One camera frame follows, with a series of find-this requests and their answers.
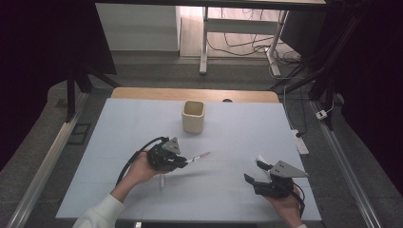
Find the aluminium floor rail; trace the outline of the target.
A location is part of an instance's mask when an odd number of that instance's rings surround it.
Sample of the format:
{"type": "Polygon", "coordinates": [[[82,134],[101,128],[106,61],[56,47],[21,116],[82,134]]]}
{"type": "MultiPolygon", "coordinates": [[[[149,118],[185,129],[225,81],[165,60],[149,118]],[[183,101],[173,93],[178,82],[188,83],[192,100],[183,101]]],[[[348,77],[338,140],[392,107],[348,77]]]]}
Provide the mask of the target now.
{"type": "Polygon", "coordinates": [[[24,228],[35,203],[39,199],[56,162],[59,160],[60,155],[67,144],[69,135],[83,112],[88,96],[88,93],[81,92],[79,94],[78,99],[75,102],[76,111],[73,113],[71,120],[68,123],[64,123],[59,130],[55,140],[44,157],[43,162],[29,184],[27,191],[20,200],[16,210],[10,218],[10,221],[6,225],[6,228],[24,228]]]}
{"type": "Polygon", "coordinates": [[[338,139],[334,130],[331,130],[329,126],[322,120],[315,117],[315,121],[318,123],[322,134],[326,142],[328,143],[332,154],[336,160],[336,164],[346,181],[350,193],[355,200],[355,205],[357,206],[361,216],[363,217],[368,228],[382,228],[382,224],[374,207],[358,180],[357,175],[345,154],[340,140],[338,139]]]}

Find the white desk frame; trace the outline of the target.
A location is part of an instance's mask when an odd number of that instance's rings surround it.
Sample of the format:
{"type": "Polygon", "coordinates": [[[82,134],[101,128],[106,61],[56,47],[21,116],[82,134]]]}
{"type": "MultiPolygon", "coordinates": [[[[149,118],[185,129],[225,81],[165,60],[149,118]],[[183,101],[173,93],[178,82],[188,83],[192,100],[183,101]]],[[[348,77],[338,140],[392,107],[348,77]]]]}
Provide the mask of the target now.
{"type": "Polygon", "coordinates": [[[281,10],[278,14],[279,19],[276,22],[210,18],[208,14],[208,7],[203,7],[200,75],[205,75],[207,71],[207,50],[208,50],[207,35],[209,32],[218,32],[218,33],[272,35],[273,36],[272,43],[270,47],[267,47],[264,50],[264,53],[269,62],[272,75],[279,76],[280,71],[275,59],[275,50],[287,14],[288,14],[287,10],[281,10]]]}

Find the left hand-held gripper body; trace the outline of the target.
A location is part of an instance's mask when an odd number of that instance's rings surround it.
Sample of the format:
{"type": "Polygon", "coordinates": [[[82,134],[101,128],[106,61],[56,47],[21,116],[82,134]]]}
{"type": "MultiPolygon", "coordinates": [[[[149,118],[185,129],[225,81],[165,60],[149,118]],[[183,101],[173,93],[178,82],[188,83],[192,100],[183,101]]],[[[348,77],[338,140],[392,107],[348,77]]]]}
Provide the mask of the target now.
{"type": "Polygon", "coordinates": [[[180,156],[178,139],[176,137],[163,139],[162,142],[154,145],[148,152],[147,158],[150,165],[157,171],[173,171],[174,159],[180,156]]]}

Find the cream square pen holder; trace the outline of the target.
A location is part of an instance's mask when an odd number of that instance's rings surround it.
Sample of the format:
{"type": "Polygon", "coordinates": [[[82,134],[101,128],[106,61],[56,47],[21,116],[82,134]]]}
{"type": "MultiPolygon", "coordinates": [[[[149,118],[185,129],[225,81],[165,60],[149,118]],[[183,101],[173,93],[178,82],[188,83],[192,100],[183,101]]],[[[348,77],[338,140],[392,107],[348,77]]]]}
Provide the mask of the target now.
{"type": "Polygon", "coordinates": [[[188,133],[203,131],[205,104],[201,101],[185,101],[182,106],[182,129],[188,133]]]}

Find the black metal stand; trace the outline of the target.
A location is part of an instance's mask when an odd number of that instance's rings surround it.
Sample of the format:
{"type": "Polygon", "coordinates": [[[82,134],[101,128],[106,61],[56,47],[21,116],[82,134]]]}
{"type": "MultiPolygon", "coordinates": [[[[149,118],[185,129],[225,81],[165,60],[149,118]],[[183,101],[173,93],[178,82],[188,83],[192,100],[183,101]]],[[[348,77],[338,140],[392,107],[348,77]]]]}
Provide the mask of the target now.
{"type": "Polygon", "coordinates": [[[317,100],[324,91],[327,91],[327,97],[330,97],[334,91],[331,70],[335,68],[336,61],[339,59],[342,50],[353,35],[360,20],[361,16],[345,15],[341,23],[335,23],[335,31],[315,54],[301,60],[284,79],[272,85],[269,90],[286,95],[309,83],[314,83],[308,93],[311,100],[317,100]],[[296,79],[297,75],[306,68],[311,68],[313,71],[297,82],[287,85],[290,80],[296,79]]]}
{"type": "Polygon", "coordinates": [[[89,93],[93,88],[92,82],[89,79],[90,75],[95,76],[114,88],[120,86],[119,83],[88,64],[74,66],[67,76],[67,123],[73,120],[73,116],[76,113],[75,86],[78,86],[83,93],[89,93]]]}

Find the person's left hand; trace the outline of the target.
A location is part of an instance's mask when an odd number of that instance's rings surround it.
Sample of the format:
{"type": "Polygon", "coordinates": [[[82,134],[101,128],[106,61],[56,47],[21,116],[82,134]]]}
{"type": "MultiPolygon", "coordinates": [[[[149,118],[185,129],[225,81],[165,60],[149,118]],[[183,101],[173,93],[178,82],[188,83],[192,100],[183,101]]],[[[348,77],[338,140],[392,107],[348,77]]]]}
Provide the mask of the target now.
{"type": "Polygon", "coordinates": [[[131,188],[140,183],[149,181],[156,175],[163,174],[163,171],[155,170],[148,162],[147,153],[141,152],[135,161],[130,165],[129,170],[125,176],[131,188]]]}

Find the white power strip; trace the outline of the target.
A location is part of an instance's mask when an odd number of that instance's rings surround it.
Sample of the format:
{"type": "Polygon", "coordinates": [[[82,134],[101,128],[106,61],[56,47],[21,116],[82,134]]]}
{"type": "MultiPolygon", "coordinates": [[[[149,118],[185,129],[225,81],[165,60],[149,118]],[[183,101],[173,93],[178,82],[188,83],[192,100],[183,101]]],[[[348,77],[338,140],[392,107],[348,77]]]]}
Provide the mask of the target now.
{"type": "Polygon", "coordinates": [[[308,155],[309,150],[308,150],[304,140],[302,139],[302,135],[296,129],[292,129],[291,132],[292,132],[292,135],[295,138],[295,144],[296,144],[296,147],[297,147],[297,150],[298,150],[299,154],[300,155],[308,155]]]}

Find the black rectangular floor frame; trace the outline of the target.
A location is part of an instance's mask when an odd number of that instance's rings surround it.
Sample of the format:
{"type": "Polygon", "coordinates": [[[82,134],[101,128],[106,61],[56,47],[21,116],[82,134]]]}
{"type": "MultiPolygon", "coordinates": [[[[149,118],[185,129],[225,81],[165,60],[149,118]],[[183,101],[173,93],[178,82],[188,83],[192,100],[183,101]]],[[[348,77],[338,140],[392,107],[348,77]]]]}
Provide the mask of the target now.
{"type": "Polygon", "coordinates": [[[90,123],[77,123],[74,126],[67,143],[72,145],[82,145],[86,140],[89,129],[90,123]]]}

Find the clear pen with pink clip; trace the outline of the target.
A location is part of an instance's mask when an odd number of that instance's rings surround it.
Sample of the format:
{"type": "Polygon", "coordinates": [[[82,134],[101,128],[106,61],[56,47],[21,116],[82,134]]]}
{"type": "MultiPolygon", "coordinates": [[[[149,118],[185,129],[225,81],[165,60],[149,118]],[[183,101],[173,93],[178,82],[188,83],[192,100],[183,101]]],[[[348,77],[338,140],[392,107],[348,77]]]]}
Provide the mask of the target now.
{"type": "Polygon", "coordinates": [[[196,156],[196,157],[194,157],[194,158],[192,158],[192,159],[189,159],[189,160],[187,160],[186,162],[187,162],[187,163],[195,162],[195,161],[197,161],[197,160],[199,160],[199,159],[201,159],[201,158],[205,158],[205,157],[208,156],[210,153],[211,153],[211,152],[204,152],[204,153],[201,153],[200,155],[198,155],[198,156],[196,156]]]}

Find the light blue table mat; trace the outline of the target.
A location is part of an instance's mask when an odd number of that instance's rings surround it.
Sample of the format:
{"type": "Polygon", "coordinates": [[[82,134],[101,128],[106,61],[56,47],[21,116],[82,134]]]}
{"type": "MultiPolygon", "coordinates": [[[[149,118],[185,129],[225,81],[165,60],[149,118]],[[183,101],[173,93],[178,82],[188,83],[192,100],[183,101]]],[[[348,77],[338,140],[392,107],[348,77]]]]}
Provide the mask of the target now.
{"type": "Polygon", "coordinates": [[[125,220],[148,222],[269,222],[273,206],[255,194],[243,174],[267,181],[256,157],[269,163],[303,166],[281,104],[206,103],[202,133],[182,129],[181,101],[109,99],[57,213],[76,219],[115,186],[129,158],[149,141],[176,137],[181,154],[192,159],[165,176],[133,189],[125,200],[125,220]]]}

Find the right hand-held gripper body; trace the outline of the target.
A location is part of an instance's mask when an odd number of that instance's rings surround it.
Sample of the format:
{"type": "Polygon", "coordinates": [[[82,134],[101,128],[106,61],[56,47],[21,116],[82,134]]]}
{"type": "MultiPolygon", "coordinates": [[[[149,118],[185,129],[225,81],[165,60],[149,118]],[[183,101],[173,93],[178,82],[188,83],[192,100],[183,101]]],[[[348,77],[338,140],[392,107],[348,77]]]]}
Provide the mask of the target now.
{"type": "Polygon", "coordinates": [[[287,198],[294,191],[293,178],[307,178],[305,171],[297,169],[285,161],[278,161],[273,168],[267,171],[270,177],[267,187],[253,186],[257,195],[269,198],[287,198]]]}

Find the person's right hand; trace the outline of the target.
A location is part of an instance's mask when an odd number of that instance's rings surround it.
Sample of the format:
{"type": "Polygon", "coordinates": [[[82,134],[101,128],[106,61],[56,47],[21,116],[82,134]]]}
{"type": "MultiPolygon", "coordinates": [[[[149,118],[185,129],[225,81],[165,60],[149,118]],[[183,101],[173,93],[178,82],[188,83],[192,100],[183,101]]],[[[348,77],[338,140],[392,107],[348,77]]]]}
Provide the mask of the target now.
{"type": "Polygon", "coordinates": [[[299,214],[299,202],[293,196],[282,199],[266,197],[274,206],[277,214],[289,228],[300,228],[303,225],[299,214]]]}

